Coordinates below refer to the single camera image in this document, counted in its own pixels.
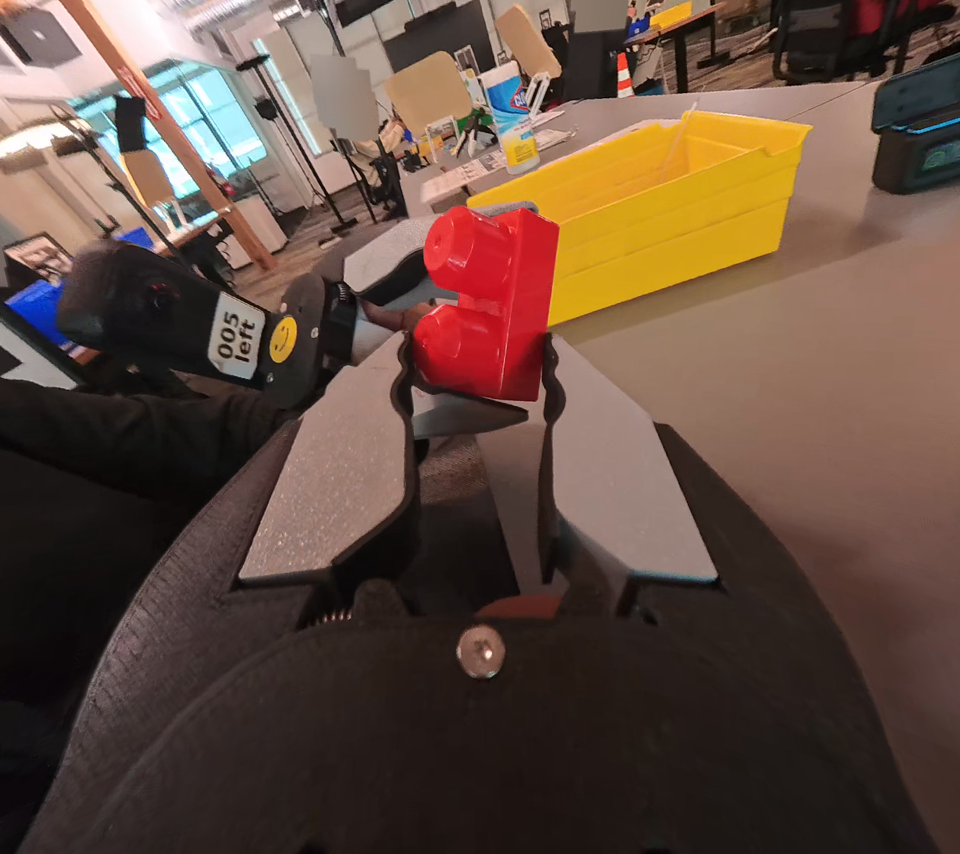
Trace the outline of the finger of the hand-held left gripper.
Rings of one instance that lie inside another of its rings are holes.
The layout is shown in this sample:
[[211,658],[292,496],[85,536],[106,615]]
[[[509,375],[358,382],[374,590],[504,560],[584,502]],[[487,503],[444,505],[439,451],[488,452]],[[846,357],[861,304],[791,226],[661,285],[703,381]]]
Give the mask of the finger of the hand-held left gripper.
[[400,311],[439,297],[424,257],[438,213],[404,218],[345,256],[342,281],[361,300]]
[[464,394],[412,394],[415,441],[483,435],[527,422],[519,405]]

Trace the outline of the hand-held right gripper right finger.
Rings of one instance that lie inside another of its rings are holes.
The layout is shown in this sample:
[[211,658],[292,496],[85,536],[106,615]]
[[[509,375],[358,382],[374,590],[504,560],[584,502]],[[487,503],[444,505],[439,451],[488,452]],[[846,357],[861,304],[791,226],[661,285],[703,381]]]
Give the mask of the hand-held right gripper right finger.
[[613,593],[719,579],[651,415],[563,338],[542,367],[540,575],[597,575]]

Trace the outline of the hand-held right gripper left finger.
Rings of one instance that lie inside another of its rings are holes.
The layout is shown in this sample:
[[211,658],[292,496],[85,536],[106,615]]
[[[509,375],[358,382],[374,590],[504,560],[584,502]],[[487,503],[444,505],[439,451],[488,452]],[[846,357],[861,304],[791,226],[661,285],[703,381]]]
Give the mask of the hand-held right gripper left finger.
[[374,542],[417,487],[411,338],[344,368],[298,422],[238,572],[248,586],[319,582]]

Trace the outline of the red toy building block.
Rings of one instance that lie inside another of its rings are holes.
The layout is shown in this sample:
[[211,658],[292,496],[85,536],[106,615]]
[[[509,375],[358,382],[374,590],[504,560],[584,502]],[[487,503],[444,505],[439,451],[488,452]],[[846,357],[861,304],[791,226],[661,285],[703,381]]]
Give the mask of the red toy building block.
[[430,228],[423,259],[456,304],[427,313],[413,356],[432,387],[497,401],[536,401],[560,226],[529,207],[487,215],[460,206]]

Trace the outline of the person's left forearm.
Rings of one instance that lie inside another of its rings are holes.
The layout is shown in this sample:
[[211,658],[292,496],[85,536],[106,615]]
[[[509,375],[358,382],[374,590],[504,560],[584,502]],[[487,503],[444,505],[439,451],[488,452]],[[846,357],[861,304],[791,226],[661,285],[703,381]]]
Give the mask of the person's left forearm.
[[103,396],[2,380],[2,451],[128,495],[200,507],[287,424],[252,393]]

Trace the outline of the beige acoustic panel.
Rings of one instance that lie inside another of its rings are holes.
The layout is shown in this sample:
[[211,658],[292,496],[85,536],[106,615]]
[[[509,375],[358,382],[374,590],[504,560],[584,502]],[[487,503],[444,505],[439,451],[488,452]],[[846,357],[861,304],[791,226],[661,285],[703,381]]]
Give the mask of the beige acoustic panel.
[[434,52],[392,74],[383,83],[396,114],[415,140],[439,121],[459,121],[474,110],[470,91],[454,58]]
[[521,5],[509,7],[495,20],[495,27],[512,59],[527,78],[546,75],[549,80],[558,80],[562,76],[557,56]]

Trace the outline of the blue white wipes canister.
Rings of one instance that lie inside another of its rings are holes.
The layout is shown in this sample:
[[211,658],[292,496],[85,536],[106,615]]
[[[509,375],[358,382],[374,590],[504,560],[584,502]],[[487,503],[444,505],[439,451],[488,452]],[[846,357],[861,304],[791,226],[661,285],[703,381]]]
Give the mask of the blue white wipes canister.
[[507,61],[482,73],[480,81],[508,174],[529,173],[540,164],[540,152],[520,66]]

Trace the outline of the yellow plastic bin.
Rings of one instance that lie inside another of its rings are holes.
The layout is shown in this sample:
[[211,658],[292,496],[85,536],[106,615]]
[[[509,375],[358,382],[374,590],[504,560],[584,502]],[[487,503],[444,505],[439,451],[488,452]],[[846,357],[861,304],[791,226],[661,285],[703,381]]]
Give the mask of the yellow plastic bin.
[[551,327],[776,252],[804,141],[793,121],[693,109],[468,200],[558,224]]

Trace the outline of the person's black clothing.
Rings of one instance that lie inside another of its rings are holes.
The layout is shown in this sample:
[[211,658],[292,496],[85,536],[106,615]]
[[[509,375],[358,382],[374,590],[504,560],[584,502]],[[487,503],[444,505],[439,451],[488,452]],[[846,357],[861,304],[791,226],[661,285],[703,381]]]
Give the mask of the person's black clothing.
[[235,586],[263,499],[104,491],[2,530],[2,852],[79,852],[174,720],[288,626]]

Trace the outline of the black device case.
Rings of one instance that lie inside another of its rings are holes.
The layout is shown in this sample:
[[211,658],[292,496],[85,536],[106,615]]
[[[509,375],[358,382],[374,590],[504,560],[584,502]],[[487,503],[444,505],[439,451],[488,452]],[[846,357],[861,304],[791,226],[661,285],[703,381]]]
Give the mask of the black device case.
[[870,130],[878,136],[872,184],[890,195],[918,193],[959,176],[959,54],[881,83]]

